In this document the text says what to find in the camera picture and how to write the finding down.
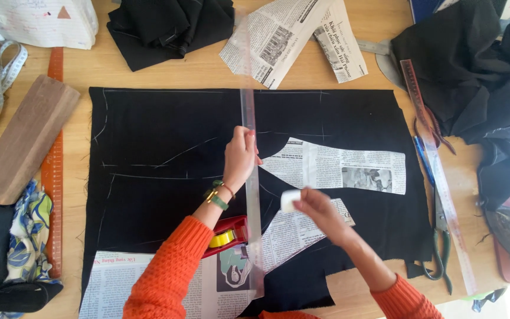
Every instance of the orange knit sleeve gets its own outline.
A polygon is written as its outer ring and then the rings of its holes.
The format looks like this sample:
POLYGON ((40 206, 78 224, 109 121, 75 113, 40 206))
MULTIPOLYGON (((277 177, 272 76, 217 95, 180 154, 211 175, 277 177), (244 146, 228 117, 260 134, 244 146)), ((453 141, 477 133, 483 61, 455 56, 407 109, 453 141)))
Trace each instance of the orange knit sleeve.
POLYGON ((182 300, 213 236, 214 232, 201 221, 186 217, 133 285, 123 318, 184 318, 182 300))
POLYGON ((371 292, 387 319, 443 319, 426 296, 397 275, 397 282, 383 292, 371 292))

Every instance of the green bracelet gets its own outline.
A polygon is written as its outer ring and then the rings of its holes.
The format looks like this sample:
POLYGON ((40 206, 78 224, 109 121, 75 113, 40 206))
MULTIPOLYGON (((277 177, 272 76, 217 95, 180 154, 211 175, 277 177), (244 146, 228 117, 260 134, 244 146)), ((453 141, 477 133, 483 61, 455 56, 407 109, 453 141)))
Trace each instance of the green bracelet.
POLYGON ((224 211, 229 207, 228 204, 226 204, 221 198, 217 196, 218 191, 214 188, 213 190, 209 190, 204 194, 206 197, 206 201, 208 203, 214 203, 220 208, 222 208, 224 211))

